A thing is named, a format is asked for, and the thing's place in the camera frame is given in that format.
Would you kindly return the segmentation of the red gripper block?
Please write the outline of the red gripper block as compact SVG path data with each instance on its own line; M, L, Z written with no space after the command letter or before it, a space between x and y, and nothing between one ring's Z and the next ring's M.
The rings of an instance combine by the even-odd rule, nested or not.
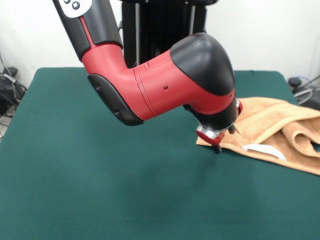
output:
M236 131L235 122L243 110L243 105L239 99L235 99L231 104L214 115L195 114L198 120L196 134L209 145L216 154L222 152L220 143L227 133L233 135Z

